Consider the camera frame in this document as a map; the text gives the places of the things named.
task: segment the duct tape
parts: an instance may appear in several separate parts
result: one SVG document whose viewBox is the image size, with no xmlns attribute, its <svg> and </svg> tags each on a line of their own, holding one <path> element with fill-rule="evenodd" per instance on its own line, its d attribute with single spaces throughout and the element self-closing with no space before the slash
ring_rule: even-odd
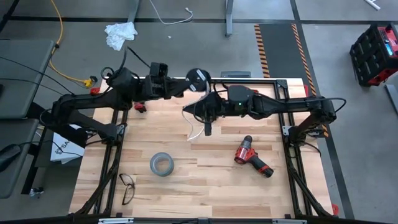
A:
<svg viewBox="0 0 398 224">
<path fill-rule="evenodd" d="M 159 171 L 157 169 L 157 164 L 160 161 L 164 161 L 164 160 L 167 160 L 169 162 L 169 167 L 165 171 Z M 166 152 L 158 152 L 157 154 L 152 156 L 152 158 L 150 159 L 149 165 L 150 165 L 150 169 L 152 170 L 152 172 L 161 177 L 170 175 L 174 170 L 174 161 L 173 161 L 172 157 L 169 154 L 167 154 Z"/>
</svg>

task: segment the yellow cable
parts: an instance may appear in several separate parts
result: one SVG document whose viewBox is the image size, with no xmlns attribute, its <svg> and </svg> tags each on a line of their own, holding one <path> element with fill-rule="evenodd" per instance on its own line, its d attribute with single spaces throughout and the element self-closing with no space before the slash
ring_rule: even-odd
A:
<svg viewBox="0 0 398 224">
<path fill-rule="evenodd" d="M 62 36 L 63 36 L 63 22 L 62 22 L 61 14 L 60 14 L 60 12 L 59 12 L 57 6 L 55 5 L 54 1 L 53 1 L 53 0 L 50 0 L 50 1 L 51 1 L 52 5 L 53 5 L 55 11 L 57 12 L 58 18 L 60 19 L 61 33 L 60 33 L 60 36 L 59 36 L 59 38 L 58 38 L 58 40 L 57 40 L 57 45 L 59 46 L 60 43 L 61 43 L 61 40 L 62 40 Z M 52 56 L 54 55 L 56 49 L 57 49 L 56 47 L 54 47 L 54 48 L 52 49 L 52 52 L 51 52 L 51 55 L 52 55 Z M 62 73 L 62 72 L 60 72 L 60 71 L 58 71 L 58 70 L 55 68 L 55 66 L 53 65 L 53 63 L 52 63 L 52 58 L 50 58 L 49 64 L 50 64 L 50 68 L 51 68 L 52 70 L 54 70 L 55 72 L 57 72 L 59 75 L 65 77 L 65 78 L 67 78 L 67 79 L 69 79 L 69 80 L 73 80 L 73 81 L 76 81 L 76 82 L 81 82 L 81 83 L 84 84 L 84 86 L 85 86 L 86 88 L 91 88 L 91 87 L 93 86 L 93 84 L 94 84 L 93 81 L 92 81 L 91 79 L 88 79 L 88 80 L 80 80 L 80 79 L 77 79 L 77 78 L 69 77 L 68 75 L 66 75 L 66 74 L 64 74 L 64 73 Z"/>
</svg>

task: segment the concrete floor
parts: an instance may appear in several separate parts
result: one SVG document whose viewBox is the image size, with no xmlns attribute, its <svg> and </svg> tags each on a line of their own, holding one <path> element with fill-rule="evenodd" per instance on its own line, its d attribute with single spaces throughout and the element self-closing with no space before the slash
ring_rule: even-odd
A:
<svg viewBox="0 0 398 224">
<path fill-rule="evenodd" d="M 10 2 L 0 2 L 0 14 L 5 12 Z M 129 0 L 55 2 L 61 14 L 67 17 L 127 17 L 129 9 Z M 294 19 L 289 0 L 235 2 L 235 19 Z M 193 11 L 195 18 L 224 18 L 224 0 L 154 0 L 154 3 L 165 18 L 185 17 L 185 7 Z M 300 18 L 306 21 L 398 21 L 398 14 L 394 13 L 398 8 L 395 0 L 377 0 L 382 7 L 380 11 L 375 11 L 363 0 L 296 0 L 296 3 Z M 21 1 L 14 15 L 55 16 L 55 13 L 48 0 L 36 0 L 34 3 Z M 138 17 L 155 18 L 147 1 L 143 1 Z M 106 34 L 103 30 L 108 24 L 65 22 L 65 36 L 53 58 L 56 67 L 78 78 L 99 76 L 105 66 L 117 67 L 122 54 L 105 44 Z M 350 45 L 367 27 L 308 24 L 303 25 L 303 31 L 321 95 L 348 100 L 347 106 L 338 113 L 338 119 L 331 125 L 331 132 L 355 218 L 398 223 L 398 191 L 395 187 L 398 185 L 398 173 L 394 172 L 394 161 L 398 156 L 395 150 L 397 115 L 383 87 L 364 90 L 356 84 L 348 56 Z M 170 76 L 185 76 L 194 67 L 208 70 L 214 77 L 219 77 L 220 72 L 226 70 L 247 70 L 253 77 L 262 76 L 253 24 L 234 24 L 234 34 L 230 39 L 225 39 L 224 24 L 221 23 L 164 26 L 146 22 L 136 23 L 136 29 L 139 35 L 127 44 L 148 62 L 169 64 Z M 10 21 L 0 33 L 0 39 L 56 40 L 58 35 L 58 22 Z M 147 69 L 133 56 L 127 58 L 126 65 L 138 74 L 147 75 Z M 75 93 L 88 91 L 64 80 L 51 69 L 46 73 Z M 390 78 L 387 83 L 398 83 L 398 79 Z M 44 79 L 42 84 L 60 89 L 48 79 Z M 57 98 L 57 95 L 39 88 L 35 101 L 49 108 Z M 322 140 L 319 144 L 323 155 L 326 155 L 322 161 L 331 200 L 339 205 L 331 161 L 328 160 Z M 61 172 L 65 176 L 63 179 L 59 178 Z M 47 189 L 42 198 L 31 200 L 19 195 L 20 190 L 16 190 L 11 198 L 0 200 L 0 220 L 48 217 L 68 212 L 78 168 L 51 167 L 42 173 L 43 177 L 38 178 L 36 183 Z M 22 183 L 25 175 L 20 176 L 19 183 Z"/>
</svg>

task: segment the red drill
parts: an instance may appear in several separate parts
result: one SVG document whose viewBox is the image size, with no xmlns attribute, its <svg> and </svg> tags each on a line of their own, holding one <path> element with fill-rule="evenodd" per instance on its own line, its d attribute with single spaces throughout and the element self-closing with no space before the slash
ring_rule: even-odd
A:
<svg viewBox="0 0 398 224">
<path fill-rule="evenodd" d="M 272 176 L 274 170 L 271 169 L 265 162 L 263 162 L 258 153 L 251 147 L 253 138 L 251 136 L 244 137 L 241 145 L 235 154 L 235 162 L 238 164 L 245 164 L 247 162 L 251 163 L 256 170 L 258 170 L 262 175 L 266 177 Z"/>
</svg>

